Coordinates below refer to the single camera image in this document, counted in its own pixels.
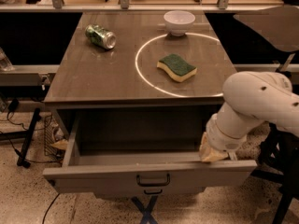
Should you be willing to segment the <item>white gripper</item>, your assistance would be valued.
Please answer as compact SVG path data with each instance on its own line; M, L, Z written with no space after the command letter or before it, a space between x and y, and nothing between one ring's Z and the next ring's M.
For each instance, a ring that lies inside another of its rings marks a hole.
M224 134L217 126L217 115L213 114L206 124L206 133L203 133L199 147L199 157L202 162L221 161L228 158L226 152L237 151L247 141L244 135L233 138Z

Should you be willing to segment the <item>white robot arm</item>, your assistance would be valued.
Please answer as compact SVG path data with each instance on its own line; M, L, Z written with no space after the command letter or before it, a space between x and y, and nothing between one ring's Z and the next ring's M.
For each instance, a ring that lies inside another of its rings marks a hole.
M199 147L203 162L220 161L247 141L264 122L299 136L299 95L290 80L274 72L238 72L222 87L224 103L206 124Z

